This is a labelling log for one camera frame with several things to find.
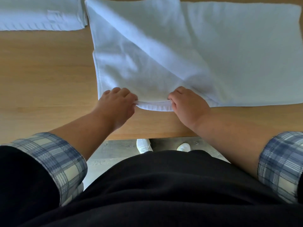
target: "folded towel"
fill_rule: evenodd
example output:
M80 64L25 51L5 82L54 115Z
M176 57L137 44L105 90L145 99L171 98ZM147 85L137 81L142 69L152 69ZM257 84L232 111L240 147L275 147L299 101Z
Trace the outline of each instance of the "folded towel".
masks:
M84 0L0 0L0 30L78 30L87 25Z
M211 107L303 102L301 7L292 4L86 0L99 97L113 87L171 111L192 89Z

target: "rolled-up sleeve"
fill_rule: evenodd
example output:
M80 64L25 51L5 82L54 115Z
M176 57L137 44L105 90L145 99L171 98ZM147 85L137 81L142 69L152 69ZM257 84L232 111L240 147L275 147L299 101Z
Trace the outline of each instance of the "rolled-up sleeve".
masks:
M59 205L66 204L83 191L82 181L87 173L86 161L62 138L49 132L43 132L2 146L19 149L34 158L47 170L59 190Z
M275 136L259 157L259 181L286 202L298 202L298 185L302 172L302 132L283 132Z

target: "wooden table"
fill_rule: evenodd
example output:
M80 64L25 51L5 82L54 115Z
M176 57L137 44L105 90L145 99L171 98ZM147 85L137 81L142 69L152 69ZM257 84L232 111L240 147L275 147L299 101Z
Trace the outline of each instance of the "wooden table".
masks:
M303 0L189 1L303 5ZM0 143L49 131L88 113L97 101L92 52L89 27L70 32L0 31ZM303 104L213 110L275 126L281 131L303 130ZM173 112L138 108L134 116L108 139L194 135Z

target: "shoe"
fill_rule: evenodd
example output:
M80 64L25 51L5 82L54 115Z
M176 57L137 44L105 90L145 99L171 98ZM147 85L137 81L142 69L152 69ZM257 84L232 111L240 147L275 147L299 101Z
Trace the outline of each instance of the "shoe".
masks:
M189 152L190 151L190 145L188 143L182 143L178 148L178 151L184 151Z
M140 154L148 151L153 151L149 139L137 139L137 149Z

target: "hand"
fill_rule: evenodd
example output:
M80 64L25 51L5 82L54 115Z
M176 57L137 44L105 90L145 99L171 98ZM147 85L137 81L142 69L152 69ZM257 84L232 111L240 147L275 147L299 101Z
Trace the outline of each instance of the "hand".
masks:
M176 88L169 94L168 99L172 101L172 109L180 121L194 132L202 118L210 114L207 102L185 87Z
M134 114L135 100L138 97L127 88L115 87L103 93L91 114L108 123L113 132Z

